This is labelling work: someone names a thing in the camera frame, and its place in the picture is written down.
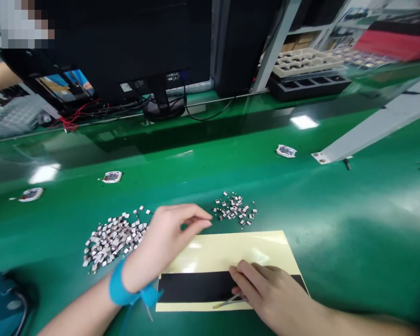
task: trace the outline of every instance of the person's left hand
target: person's left hand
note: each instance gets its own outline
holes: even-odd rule
[[[143,241],[127,257],[129,259],[122,272],[125,288],[136,293],[157,278],[194,236],[211,227],[212,218],[196,204],[159,207]],[[182,231],[184,223],[188,227]]]

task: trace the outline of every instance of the black foam strip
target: black foam strip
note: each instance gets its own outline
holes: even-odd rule
[[[291,275],[308,293],[301,275]],[[218,302],[230,299],[237,284],[229,272],[162,274],[159,290],[165,292],[159,302]]]

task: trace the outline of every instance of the metal support bracket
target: metal support bracket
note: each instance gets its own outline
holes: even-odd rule
[[[411,86],[420,93],[420,81]],[[343,160],[420,118],[420,94],[399,95],[331,145],[312,156],[327,164]]]
[[[289,2],[285,5],[283,18],[279,23],[279,27],[277,28],[275,35],[271,37],[269,45],[265,50],[265,55],[263,57],[263,61],[261,62],[252,92],[263,91],[266,88],[269,76],[271,75],[272,69],[277,61],[277,56],[279,55],[281,47],[285,42],[286,36],[289,33],[289,29],[291,28],[301,2],[302,0],[289,0]]]

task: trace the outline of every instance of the white parts tray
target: white parts tray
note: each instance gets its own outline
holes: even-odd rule
[[[321,71],[342,66],[343,60],[311,48],[286,51],[279,54],[273,72],[280,78]]]

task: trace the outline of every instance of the forearm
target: forearm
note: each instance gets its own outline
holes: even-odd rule
[[[420,336],[420,330],[389,317],[333,311],[332,336]]]
[[[0,90],[22,83],[22,80],[4,63],[0,63]]]
[[[99,283],[77,298],[39,333],[39,336],[103,335],[121,306],[109,296],[109,279]]]

